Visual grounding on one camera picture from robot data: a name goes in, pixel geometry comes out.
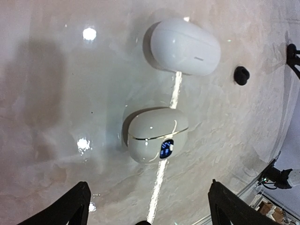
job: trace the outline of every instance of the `black cable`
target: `black cable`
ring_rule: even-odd
[[[276,190],[277,187],[268,187],[266,186],[264,183],[262,184],[266,189],[269,189],[269,190]]]

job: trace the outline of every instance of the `glossy marble surface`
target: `glossy marble surface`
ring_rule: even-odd
[[[285,46],[299,41],[296,0],[2,0],[0,2],[0,223],[17,224],[81,180],[89,225],[135,224],[150,210],[158,165],[122,143],[131,113],[170,106],[175,75],[154,69],[144,34],[171,17],[214,34],[221,62],[183,76],[177,108],[188,142],[165,161],[153,224],[191,225],[209,214],[212,179],[245,187],[284,140],[299,80]],[[83,38],[83,31],[88,37]],[[237,65],[251,73],[233,81]]]

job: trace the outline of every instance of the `blue digital display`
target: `blue digital display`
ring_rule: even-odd
[[[160,158],[167,158],[172,154],[174,141],[172,139],[166,140],[161,144]]]

